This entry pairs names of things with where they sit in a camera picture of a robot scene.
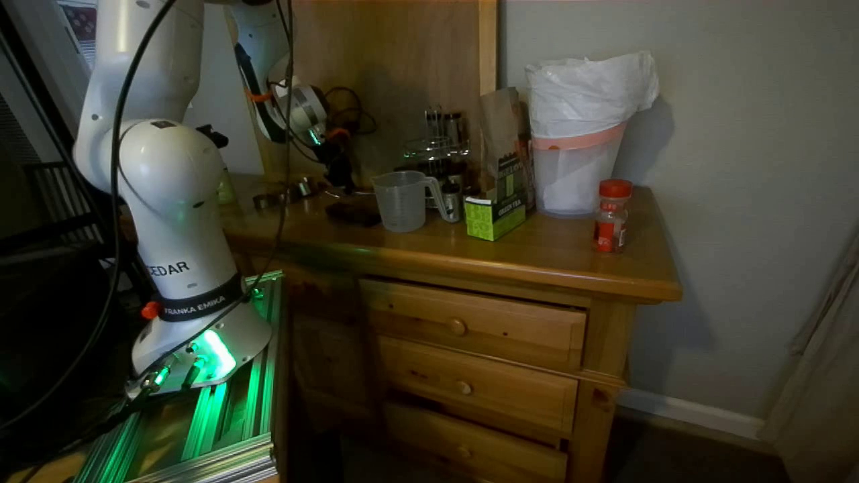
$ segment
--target wooden cabinet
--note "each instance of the wooden cabinet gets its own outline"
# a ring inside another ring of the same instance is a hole
[[[273,226],[226,220],[237,251],[272,251]],[[476,479],[601,479],[637,309],[679,297],[651,189],[618,254],[543,214],[494,243],[440,220],[339,226],[323,199],[286,226],[292,361],[320,408]]]

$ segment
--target red container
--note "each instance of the red container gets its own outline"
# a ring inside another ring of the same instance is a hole
[[[629,179],[598,181],[594,243],[598,251],[618,251],[625,243],[625,216],[635,184]]]

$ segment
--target cable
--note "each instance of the cable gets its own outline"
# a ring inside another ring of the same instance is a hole
[[[355,134],[374,134],[378,132],[378,120],[363,106],[363,100],[355,89],[350,85],[334,85],[326,91],[326,105],[330,106],[330,118],[337,126],[343,126]]]
[[[314,148],[308,142],[300,142],[299,136],[292,136],[292,148],[300,157],[320,164],[320,157],[314,156]]]
[[[126,100],[130,100],[130,89],[131,79],[137,74],[139,58],[151,42],[151,36],[157,34],[159,24],[165,20],[165,16],[173,11],[174,0],[166,0],[162,4],[162,11],[157,14],[154,24],[147,26],[147,32],[142,34],[134,58],[130,65],[130,71],[124,77],[120,93],[119,93],[119,105],[116,105],[116,118],[114,118],[114,136],[111,136],[111,214],[114,214],[114,248],[116,248],[116,259],[111,267],[111,285],[108,285],[108,295],[99,310],[99,321],[95,325],[91,334],[87,337],[87,342],[80,345],[80,352],[76,353],[76,360],[68,365],[68,371],[35,400],[31,401],[22,412],[17,412],[14,419],[2,422],[0,431],[5,431],[8,427],[18,423],[22,419],[26,419],[32,411],[37,411],[48,397],[55,397],[55,392],[76,373],[76,368],[83,361],[83,357],[91,352],[91,345],[99,340],[99,334],[108,328],[111,318],[111,309],[119,293],[119,279],[120,279],[120,263],[124,263],[124,248],[120,248],[120,214],[119,214],[119,148],[120,148],[120,118],[126,110]]]
[[[286,30],[286,36],[288,36],[288,71],[286,71],[286,77],[288,77],[288,89],[292,89],[292,74],[295,74],[295,20],[292,19],[295,19],[295,11],[292,11],[292,0],[288,0],[288,11],[286,11],[283,0],[273,0],[273,3],[277,3],[279,26]],[[295,142],[295,132],[290,126],[290,118],[286,113],[279,113],[279,116],[286,118],[286,126],[288,126],[286,177],[290,181],[290,177],[292,177],[290,142]],[[286,220],[288,220],[288,200],[283,200],[279,214],[277,214],[277,231],[273,231],[272,251],[269,251],[260,273],[248,286],[244,297],[249,297],[257,289],[264,273],[273,265],[273,258],[277,258],[283,235],[286,235]]]

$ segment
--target green box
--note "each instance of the green box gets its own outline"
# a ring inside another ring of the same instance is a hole
[[[494,200],[464,195],[464,232],[496,242],[527,220],[527,203],[518,195]]]

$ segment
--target white plastic bag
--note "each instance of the white plastic bag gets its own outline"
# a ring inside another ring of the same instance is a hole
[[[651,110],[660,82],[647,50],[527,67],[532,136],[565,138],[606,132]]]

